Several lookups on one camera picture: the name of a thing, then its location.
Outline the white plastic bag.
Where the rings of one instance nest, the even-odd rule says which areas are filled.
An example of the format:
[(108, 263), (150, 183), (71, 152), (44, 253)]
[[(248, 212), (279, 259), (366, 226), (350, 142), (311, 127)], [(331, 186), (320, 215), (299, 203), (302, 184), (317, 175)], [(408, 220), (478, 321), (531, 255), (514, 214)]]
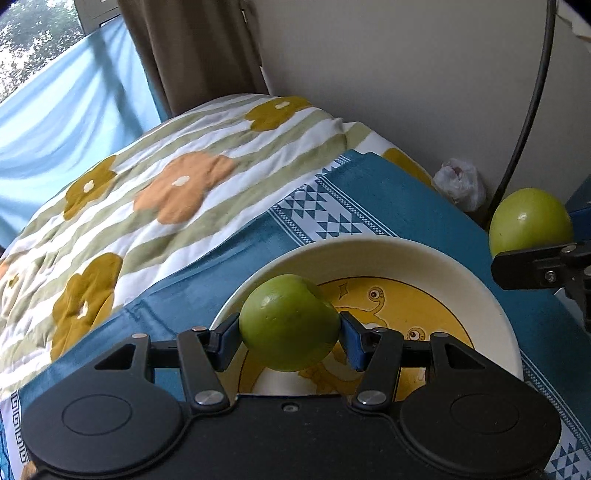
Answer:
[(475, 212), (484, 205), (487, 192), (477, 168), (470, 162), (450, 159), (433, 177), (434, 187), (464, 212)]

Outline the floral striped duvet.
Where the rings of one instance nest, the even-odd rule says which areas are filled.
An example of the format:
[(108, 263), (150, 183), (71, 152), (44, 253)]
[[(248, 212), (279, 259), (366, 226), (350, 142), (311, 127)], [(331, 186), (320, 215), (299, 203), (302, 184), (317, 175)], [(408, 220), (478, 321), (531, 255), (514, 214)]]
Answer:
[(196, 107), (96, 164), (2, 255), (2, 396), (352, 149), (432, 180), (366, 125), (261, 94)]

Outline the cream bowl with yellow print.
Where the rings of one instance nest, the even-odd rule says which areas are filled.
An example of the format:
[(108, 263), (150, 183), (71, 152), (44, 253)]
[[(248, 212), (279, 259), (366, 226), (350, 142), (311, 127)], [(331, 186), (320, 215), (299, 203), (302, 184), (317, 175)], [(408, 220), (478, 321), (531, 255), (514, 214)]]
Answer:
[[(346, 236), (297, 247), (245, 280), (211, 328), (239, 312), (257, 286), (281, 274), (308, 278), (336, 310), (352, 313), (368, 329), (389, 327), (412, 341), (448, 333), (523, 380), (513, 328), (486, 285), (439, 250), (396, 237)], [(362, 374), (349, 367), (338, 343), (322, 363), (290, 373), (264, 369), (240, 346), (218, 376), (230, 398), (237, 393), (350, 397)]]

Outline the green apple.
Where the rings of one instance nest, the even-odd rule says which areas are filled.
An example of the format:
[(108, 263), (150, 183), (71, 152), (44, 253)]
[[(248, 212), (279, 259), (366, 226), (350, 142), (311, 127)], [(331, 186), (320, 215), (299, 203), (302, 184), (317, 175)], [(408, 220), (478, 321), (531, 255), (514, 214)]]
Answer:
[(573, 239), (565, 206), (554, 195), (537, 188), (520, 189), (504, 199), (489, 229), (493, 257), (503, 252), (563, 245)]
[(256, 361), (276, 371), (307, 369), (339, 339), (339, 312), (307, 278), (283, 274), (249, 294), (239, 313), (242, 342)]

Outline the blue patterned tablecloth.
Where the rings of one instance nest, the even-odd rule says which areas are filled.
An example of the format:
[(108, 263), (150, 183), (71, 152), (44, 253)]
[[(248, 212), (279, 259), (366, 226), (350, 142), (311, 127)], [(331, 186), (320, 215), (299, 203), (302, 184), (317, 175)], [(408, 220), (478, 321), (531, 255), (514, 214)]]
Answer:
[[(451, 203), (375, 154), (346, 152), (201, 259), (126, 303), (63, 359), (1, 404), (1, 475), (16, 479), (27, 455), (22, 410), (44, 390), (114, 343), (144, 332), (168, 340), (209, 325), (223, 304), (263, 265), (317, 240), (353, 234), (400, 237), (435, 248), (493, 285), (486, 233)], [(559, 411), (563, 430), (546, 468), (550, 479), (590, 475), (590, 339), (547, 291), (495, 297), (520, 345), (525, 378)]]

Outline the light blue window cloth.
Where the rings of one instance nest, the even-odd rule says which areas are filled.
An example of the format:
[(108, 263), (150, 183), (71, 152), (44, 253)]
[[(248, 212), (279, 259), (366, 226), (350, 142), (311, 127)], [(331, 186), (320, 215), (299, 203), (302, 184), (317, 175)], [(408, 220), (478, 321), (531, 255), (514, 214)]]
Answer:
[(28, 80), (1, 104), (2, 246), (66, 185), (164, 118), (121, 18)]

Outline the window frame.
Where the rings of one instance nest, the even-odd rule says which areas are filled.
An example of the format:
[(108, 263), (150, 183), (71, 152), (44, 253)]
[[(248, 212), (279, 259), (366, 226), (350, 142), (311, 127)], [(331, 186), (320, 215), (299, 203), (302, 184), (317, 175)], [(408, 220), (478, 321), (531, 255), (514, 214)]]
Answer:
[(74, 5), (85, 35), (120, 14), (117, 0), (74, 0)]

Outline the brown right curtain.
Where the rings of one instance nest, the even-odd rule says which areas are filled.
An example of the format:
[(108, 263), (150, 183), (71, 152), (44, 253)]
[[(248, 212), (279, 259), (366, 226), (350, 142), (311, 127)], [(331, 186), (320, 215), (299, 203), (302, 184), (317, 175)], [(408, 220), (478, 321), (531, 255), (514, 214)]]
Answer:
[(245, 1), (120, 1), (150, 85), (169, 116), (233, 94), (266, 94)]

